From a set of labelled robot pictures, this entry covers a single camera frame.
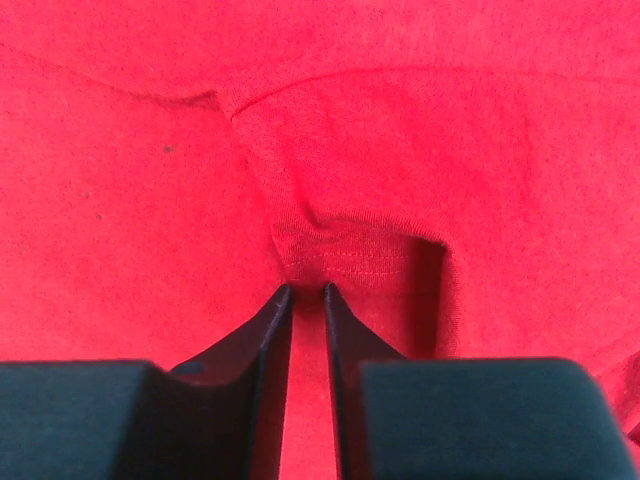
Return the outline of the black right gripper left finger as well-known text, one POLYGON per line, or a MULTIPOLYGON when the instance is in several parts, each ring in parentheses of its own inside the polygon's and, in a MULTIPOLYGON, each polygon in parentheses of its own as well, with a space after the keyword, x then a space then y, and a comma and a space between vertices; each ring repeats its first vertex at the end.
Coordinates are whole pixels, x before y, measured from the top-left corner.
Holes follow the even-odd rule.
POLYGON ((275 479, 293 294, 171 370, 148 361, 5 362, 5 479, 275 479))

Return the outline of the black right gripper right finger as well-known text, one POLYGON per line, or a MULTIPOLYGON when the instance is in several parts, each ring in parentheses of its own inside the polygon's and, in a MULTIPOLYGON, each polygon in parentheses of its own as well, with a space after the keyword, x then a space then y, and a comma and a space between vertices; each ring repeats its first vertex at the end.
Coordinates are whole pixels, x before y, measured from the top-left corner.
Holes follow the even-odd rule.
POLYGON ((561 358, 412 361, 324 291, 342 479, 635 479, 592 377, 561 358))

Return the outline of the red t shirt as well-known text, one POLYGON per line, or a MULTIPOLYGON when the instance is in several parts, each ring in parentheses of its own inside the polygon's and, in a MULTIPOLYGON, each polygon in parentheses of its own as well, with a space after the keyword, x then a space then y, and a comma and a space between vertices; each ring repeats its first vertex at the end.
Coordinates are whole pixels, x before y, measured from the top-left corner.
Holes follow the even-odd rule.
POLYGON ((332 479, 329 282, 580 363, 637 452, 638 3, 2 3, 3 359, 170 367, 289 283, 281 475, 332 479))

